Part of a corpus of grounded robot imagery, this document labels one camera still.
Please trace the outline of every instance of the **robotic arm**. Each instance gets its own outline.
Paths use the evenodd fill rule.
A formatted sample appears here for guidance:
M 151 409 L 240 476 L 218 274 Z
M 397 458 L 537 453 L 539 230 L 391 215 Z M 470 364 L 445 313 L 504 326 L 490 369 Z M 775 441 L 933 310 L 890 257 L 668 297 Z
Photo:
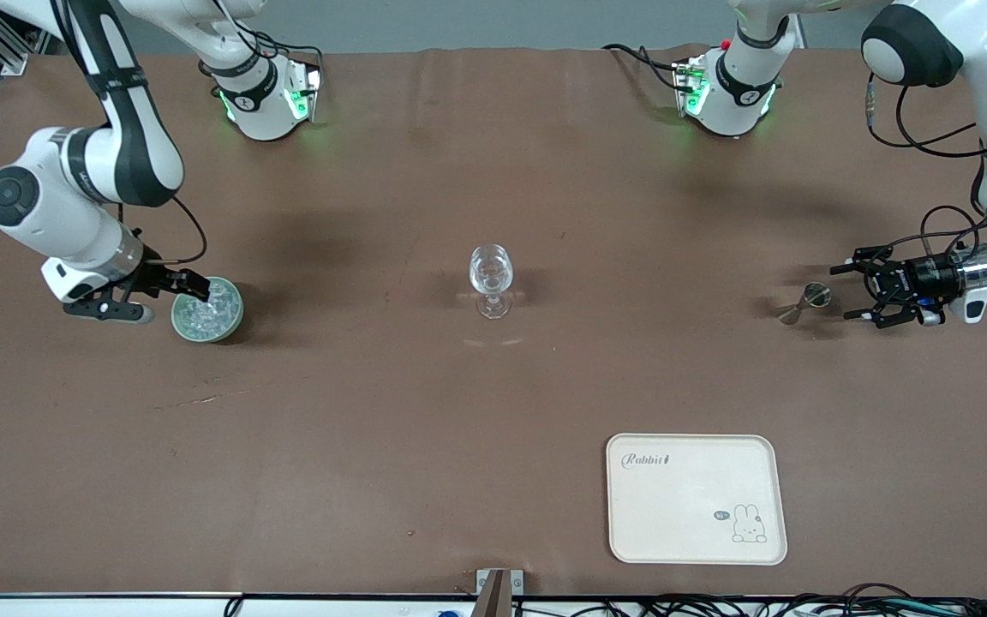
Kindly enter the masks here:
M 125 10 L 169 32 L 200 56 L 219 84 L 227 117 L 251 140 L 286 136 L 310 120 L 321 67 L 266 54 L 239 20 L 267 0 L 121 0 Z
M 877 0 L 727 0 L 737 13 L 737 35 L 677 67 L 678 109 L 718 135 L 748 133 L 768 113 L 779 71 L 798 45 L 792 13 L 837 11 Z
M 984 218 L 960 235 L 987 226 L 987 0 L 897 0 L 863 34 L 863 57 L 875 75 L 902 86 L 939 87 L 962 75 L 970 85 L 977 129 L 986 153 L 972 198 L 984 204 Z M 890 327 L 919 320 L 944 323 L 944 308 L 974 324 L 987 309 L 987 243 L 952 246 L 935 255 L 892 261 L 894 245 L 858 249 L 833 274 L 864 276 L 873 308 L 847 319 Z M 888 312 L 896 306 L 896 312 Z
M 65 40 L 107 118 L 89 129 L 38 130 L 0 169 L 0 230 L 48 257 L 45 282 L 68 314 L 146 323 L 153 313 L 129 301 L 133 292 L 207 300 L 207 279 L 165 268 L 138 231 L 102 207 L 162 206 L 184 173 L 109 1 L 0 0 L 0 9 Z

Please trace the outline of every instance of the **brown table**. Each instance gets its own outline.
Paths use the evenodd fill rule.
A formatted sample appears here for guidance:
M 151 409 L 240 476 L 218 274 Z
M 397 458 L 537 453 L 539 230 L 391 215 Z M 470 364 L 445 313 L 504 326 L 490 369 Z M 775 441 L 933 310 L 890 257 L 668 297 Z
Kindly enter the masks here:
M 0 233 L 0 590 L 451 592 L 515 566 L 536 593 L 987 595 L 987 317 L 772 319 L 854 247 L 966 204 L 975 161 L 866 135 L 857 52 L 795 54 L 739 141 L 607 52 L 427 51 L 329 57 L 321 123 L 252 143 L 195 62 L 142 63 L 199 269 L 238 282 L 246 324 L 199 346 L 164 317 L 72 320 Z M 920 108 L 917 134 L 972 114 L 960 87 Z M 0 86 L 0 165 L 98 121 L 68 60 L 35 58 Z M 196 250 L 175 207 L 129 217 Z M 502 321 L 467 296 L 486 242 L 517 265 Z M 616 561 L 622 431 L 770 439 L 787 559 Z

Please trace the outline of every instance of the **white tray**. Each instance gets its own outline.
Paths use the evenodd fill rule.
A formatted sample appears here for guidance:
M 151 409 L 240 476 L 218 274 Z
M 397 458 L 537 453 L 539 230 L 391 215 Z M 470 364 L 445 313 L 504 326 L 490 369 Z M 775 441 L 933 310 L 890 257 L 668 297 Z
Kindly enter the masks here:
M 755 434 L 616 434 L 607 541 L 627 563 L 775 566 L 787 557 L 775 450 Z

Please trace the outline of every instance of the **gray floor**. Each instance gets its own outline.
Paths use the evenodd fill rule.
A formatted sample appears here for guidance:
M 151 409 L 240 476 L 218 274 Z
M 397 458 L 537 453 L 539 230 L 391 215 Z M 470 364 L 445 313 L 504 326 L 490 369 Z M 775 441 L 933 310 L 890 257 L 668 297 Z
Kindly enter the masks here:
M 863 28 L 889 0 L 875 1 L 865 9 L 804 15 L 808 45 L 858 47 Z M 122 16 L 140 54 L 188 54 L 160 28 Z M 607 43 L 665 48 L 729 38 L 735 17 L 725 0 L 272 0 L 249 23 L 283 42 L 348 54 L 434 47 L 592 50 Z

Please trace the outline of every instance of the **green bowl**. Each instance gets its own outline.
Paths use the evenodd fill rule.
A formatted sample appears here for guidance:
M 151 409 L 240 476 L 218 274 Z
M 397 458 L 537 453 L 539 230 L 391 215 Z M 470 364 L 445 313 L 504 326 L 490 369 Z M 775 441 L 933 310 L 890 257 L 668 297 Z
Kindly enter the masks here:
M 235 284 L 222 277 L 208 277 L 208 281 L 207 302 L 177 294 L 170 308 L 173 329 L 193 343 L 216 343 L 242 324 L 242 294 Z

